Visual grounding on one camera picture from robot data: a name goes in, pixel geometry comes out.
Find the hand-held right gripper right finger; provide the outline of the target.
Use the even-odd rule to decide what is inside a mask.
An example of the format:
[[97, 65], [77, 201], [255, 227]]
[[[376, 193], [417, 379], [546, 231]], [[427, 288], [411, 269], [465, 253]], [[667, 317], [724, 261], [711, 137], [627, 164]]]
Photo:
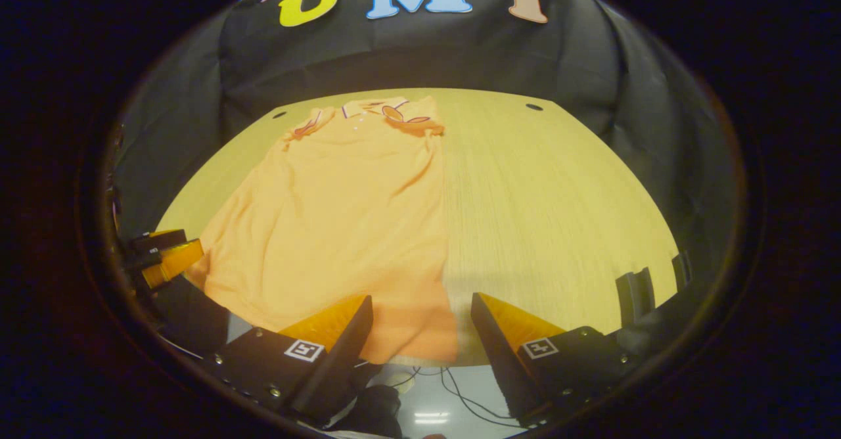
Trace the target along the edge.
[[520, 426], [560, 420], [613, 393], [642, 358], [614, 335], [571, 331], [483, 292], [470, 316], [493, 376]]

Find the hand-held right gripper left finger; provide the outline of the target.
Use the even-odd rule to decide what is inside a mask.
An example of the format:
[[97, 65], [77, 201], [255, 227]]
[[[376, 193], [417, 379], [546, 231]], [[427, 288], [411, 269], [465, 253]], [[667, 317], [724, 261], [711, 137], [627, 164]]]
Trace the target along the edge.
[[244, 399], [321, 427], [348, 403], [372, 327], [371, 296], [352, 296], [279, 332], [253, 327], [201, 366]]

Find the orange T-shirt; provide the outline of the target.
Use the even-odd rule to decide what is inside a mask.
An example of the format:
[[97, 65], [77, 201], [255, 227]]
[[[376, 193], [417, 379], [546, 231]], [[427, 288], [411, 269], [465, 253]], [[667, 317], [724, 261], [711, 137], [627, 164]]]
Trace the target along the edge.
[[433, 97], [311, 109], [210, 218], [185, 277], [275, 333], [370, 296], [361, 358], [455, 361], [444, 133]]

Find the dark rounded object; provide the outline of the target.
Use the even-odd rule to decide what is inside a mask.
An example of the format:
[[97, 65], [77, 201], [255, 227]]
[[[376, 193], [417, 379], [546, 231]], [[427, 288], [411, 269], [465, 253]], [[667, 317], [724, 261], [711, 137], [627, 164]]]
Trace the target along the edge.
[[373, 377], [382, 372], [382, 365], [363, 362], [352, 368], [344, 391], [343, 406], [349, 408], [326, 431], [354, 431], [367, 435], [403, 439], [397, 419], [401, 406], [399, 392], [386, 384], [370, 386]]

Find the black backdrop cloth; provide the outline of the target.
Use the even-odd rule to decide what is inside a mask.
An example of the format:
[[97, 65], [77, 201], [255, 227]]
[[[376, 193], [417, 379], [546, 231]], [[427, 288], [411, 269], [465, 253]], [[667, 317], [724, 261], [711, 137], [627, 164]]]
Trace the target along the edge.
[[120, 235], [162, 218], [213, 153], [283, 104], [466, 88], [552, 101], [642, 181], [697, 280], [723, 265], [742, 182], [691, 71], [602, 0], [240, 0], [164, 55], [123, 113]]

